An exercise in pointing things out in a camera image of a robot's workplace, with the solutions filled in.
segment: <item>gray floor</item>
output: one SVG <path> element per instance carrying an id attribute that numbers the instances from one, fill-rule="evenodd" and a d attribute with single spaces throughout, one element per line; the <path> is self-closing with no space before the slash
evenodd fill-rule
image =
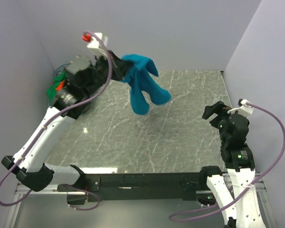
<path id="1" fill-rule="evenodd" d="M 129 86 L 112 82 L 61 136 L 47 163 L 128 173 L 223 169 L 218 131 L 201 118 L 206 105 L 230 105 L 221 73 L 161 71 L 155 80 L 172 95 L 167 105 L 151 104 L 146 116 L 136 115 Z"/>

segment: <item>gray marble surface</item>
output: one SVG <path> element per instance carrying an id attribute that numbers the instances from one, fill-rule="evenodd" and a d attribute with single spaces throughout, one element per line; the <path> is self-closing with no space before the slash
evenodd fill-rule
<path id="1" fill-rule="evenodd" d="M 230 105 L 219 71 L 160 71 L 156 82 L 170 91 L 163 106 L 133 113 L 129 86 L 112 81 L 51 150 L 47 163 L 111 167 L 114 172 L 195 172 L 224 164 L 219 133 L 201 118 L 218 100 Z"/>

